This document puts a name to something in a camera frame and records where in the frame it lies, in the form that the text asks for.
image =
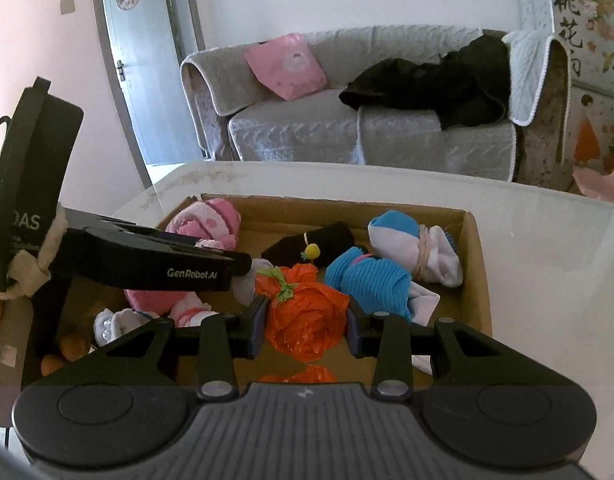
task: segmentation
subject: white cloth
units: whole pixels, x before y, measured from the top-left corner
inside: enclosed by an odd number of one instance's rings
[[[431,356],[429,355],[412,355],[411,365],[425,374],[432,375]]]
[[[511,69],[509,118],[518,126],[527,126],[532,123],[538,109],[551,49],[560,49],[563,56],[568,57],[567,47],[561,38],[543,30],[514,30],[503,41],[509,46]],[[568,70],[567,94],[571,92],[570,78]]]
[[[462,265],[458,254],[447,240],[447,235],[439,226],[429,229],[426,234],[429,244],[429,257],[420,270],[420,279],[429,283],[441,283],[444,286],[462,285]]]
[[[271,269],[272,267],[273,265],[269,260],[252,258],[249,272],[244,276],[236,276],[231,280],[231,293],[239,304],[247,306],[254,299],[258,269]]]
[[[195,292],[190,292],[182,300],[178,301],[169,313],[177,328],[199,326],[205,317],[218,314],[212,312],[212,306],[203,303]]]
[[[0,292],[1,300],[16,300],[22,296],[30,298],[52,278],[49,266],[58,253],[60,242],[67,228],[65,210],[58,203],[56,216],[44,237],[38,257],[35,258],[27,251],[21,250],[11,259],[7,275],[16,282],[6,292]]]
[[[200,240],[196,242],[196,247],[209,247],[212,249],[224,250],[225,246],[220,240]]]
[[[126,308],[120,312],[104,309],[94,320],[94,335],[98,346],[104,346],[158,317],[152,312],[138,313]]]
[[[418,323],[418,325],[427,326],[439,301],[439,294],[411,282],[411,285],[409,285],[409,300],[407,301],[407,306],[411,312],[411,321]]]

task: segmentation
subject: white tabletop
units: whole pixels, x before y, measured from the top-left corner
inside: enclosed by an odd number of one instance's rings
[[[598,425],[582,464],[614,478],[614,205],[535,187],[337,164],[186,164],[116,213],[158,224],[200,193],[445,206],[478,222],[494,337],[575,380]]]

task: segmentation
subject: door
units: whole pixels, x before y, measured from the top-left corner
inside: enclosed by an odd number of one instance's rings
[[[122,94],[145,164],[202,158],[167,0],[103,0]]]

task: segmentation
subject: sofa armrest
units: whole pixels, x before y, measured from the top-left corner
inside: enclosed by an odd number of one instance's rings
[[[229,120],[232,115],[218,115],[209,85],[194,65],[183,63],[181,78],[198,142],[206,156],[211,160],[238,160],[229,141]]]
[[[569,55],[559,41],[549,49],[546,66],[532,120],[519,128],[516,181],[559,189],[571,89]]]
[[[545,79],[562,56],[568,57],[567,49],[559,37],[538,30],[516,30],[503,41],[509,48],[511,72],[508,116],[518,126],[528,126],[536,115]]]

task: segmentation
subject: light switch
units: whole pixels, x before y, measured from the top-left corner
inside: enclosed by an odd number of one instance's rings
[[[76,3],[73,0],[60,0],[60,13],[71,14],[76,12]]]

